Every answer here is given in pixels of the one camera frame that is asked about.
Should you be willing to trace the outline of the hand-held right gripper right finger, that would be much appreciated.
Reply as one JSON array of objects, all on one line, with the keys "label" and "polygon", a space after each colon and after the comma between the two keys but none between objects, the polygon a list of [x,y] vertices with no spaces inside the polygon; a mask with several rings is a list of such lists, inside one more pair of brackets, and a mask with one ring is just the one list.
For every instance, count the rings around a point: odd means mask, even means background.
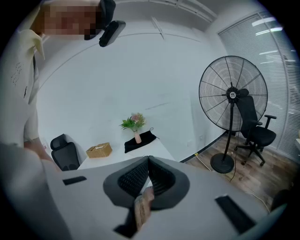
[{"label": "hand-held right gripper right finger", "polygon": [[185,173],[153,156],[148,157],[148,170],[154,191],[151,210],[173,208],[187,195],[190,181]]}]

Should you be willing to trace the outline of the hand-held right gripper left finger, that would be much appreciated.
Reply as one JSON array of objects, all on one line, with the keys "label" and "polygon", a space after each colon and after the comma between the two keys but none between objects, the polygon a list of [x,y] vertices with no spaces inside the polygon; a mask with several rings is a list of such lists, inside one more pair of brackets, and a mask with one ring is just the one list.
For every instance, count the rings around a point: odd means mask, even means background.
[{"label": "hand-held right gripper left finger", "polygon": [[106,177],[103,189],[114,205],[132,207],[148,178],[148,159],[144,156]]}]

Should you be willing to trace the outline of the person's right forearm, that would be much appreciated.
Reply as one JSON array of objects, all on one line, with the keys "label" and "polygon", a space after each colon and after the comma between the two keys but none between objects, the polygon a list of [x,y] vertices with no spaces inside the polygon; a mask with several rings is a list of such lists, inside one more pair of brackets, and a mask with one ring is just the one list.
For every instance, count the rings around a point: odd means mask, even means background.
[{"label": "person's right forearm", "polygon": [[54,164],[58,171],[61,169],[56,165],[53,159],[46,153],[41,141],[39,138],[24,142],[24,148],[27,148],[33,152],[35,152],[41,160],[48,160]]}]

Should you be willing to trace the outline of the black cloth mat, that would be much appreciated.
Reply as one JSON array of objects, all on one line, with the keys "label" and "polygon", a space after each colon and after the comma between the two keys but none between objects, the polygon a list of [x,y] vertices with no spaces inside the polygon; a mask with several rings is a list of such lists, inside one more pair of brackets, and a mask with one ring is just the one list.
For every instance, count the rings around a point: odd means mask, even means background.
[{"label": "black cloth mat", "polygon": [[131,152],[131,151],[141,148],[145,145],[148,145],[151,142],[153,142],[155,139],[157,139],[157,137],[152,133],[151,130],[141,133],[141,134],[139,134],[139,136],[141,138],[141,143],[137,143],[135,138],[132,138],[129,141],[124,143],[124,152],[125,153]]}]

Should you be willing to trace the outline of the artificial flower bunch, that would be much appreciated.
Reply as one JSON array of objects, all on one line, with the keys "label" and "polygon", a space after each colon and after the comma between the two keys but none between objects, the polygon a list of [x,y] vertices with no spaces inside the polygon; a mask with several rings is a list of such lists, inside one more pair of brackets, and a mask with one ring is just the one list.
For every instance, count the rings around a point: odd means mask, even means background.
[{"label": "artificial flower bunch", "polygon": [[132,113],[130,117],[120,124],[122,129],[130,129],[134,133],[146,124],[145,117],[141,113]]}]

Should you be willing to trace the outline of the black padded office chair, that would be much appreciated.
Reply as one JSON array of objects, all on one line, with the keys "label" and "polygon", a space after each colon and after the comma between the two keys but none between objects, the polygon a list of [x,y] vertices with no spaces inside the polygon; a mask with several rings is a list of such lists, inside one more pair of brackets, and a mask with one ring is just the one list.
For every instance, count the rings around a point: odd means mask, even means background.
[{"label": "black padded office chair", "polygon": [[65,134],[50,142],[51,156],[62,171],[77,170],[80,166],[75,144],[67,142]]}]

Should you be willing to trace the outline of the black mesh office chair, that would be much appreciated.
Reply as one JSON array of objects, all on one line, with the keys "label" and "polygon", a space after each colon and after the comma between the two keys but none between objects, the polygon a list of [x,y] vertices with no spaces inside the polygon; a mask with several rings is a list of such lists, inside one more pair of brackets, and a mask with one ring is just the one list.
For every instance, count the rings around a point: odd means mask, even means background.
[{"label": "black mesh office chair", "polygon": [[241,89],[237,95],[237,107],[241,115],[242,125],[240,132],[245,137],[244,145],[237,145],[238,148],[250,150],[249,156],[254,152],[260,159],[260,166],[265,164],[265,159],[261,155],[264,147],[269,146],[276,138],[276,133],[268,129],[270,120],[276,116],[266,114],[267,122],[262,127],[262,122],[257,118],[253,97],[247,89]]}]

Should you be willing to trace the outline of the person's white knit top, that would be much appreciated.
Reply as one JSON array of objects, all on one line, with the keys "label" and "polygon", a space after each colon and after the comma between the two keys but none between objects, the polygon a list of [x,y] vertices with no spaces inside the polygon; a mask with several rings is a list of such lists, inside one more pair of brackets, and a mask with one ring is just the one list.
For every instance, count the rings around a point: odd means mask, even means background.
[{"label": "person's white knit top", "polygon": [[38,138],[38,69],[20,53],[17,31],[0,58],[0,142],[19,147]]}]

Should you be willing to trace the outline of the person's cream overshirt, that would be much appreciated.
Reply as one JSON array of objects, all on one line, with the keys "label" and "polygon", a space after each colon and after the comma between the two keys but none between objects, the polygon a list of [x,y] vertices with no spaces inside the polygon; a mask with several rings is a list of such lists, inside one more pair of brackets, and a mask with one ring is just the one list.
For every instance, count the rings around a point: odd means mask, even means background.
[{"label": "person's cream overshirt", "polygon": [[20,53],[24,55],[26,59],[32,59],[35,50],[45,59],[42,38],[36,34],[33,30],[22,30],[18,32]]}]

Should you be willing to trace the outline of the black pedestal fan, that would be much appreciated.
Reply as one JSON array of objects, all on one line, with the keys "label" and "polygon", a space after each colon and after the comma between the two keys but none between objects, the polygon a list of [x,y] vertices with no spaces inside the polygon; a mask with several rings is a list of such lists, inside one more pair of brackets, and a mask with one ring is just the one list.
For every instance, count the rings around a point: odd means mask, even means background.
[{"label": "black pedestal fan", "polygon": [[209,64],[201,77],[199,101],[208,119],[228,132],[224,152],[214,155],[210,165],[218,173],[229,173],[235,165],[227,154],[232,133],[249,132],[266,111],[268,90],[265,79],[245,58],[220,57]]}]

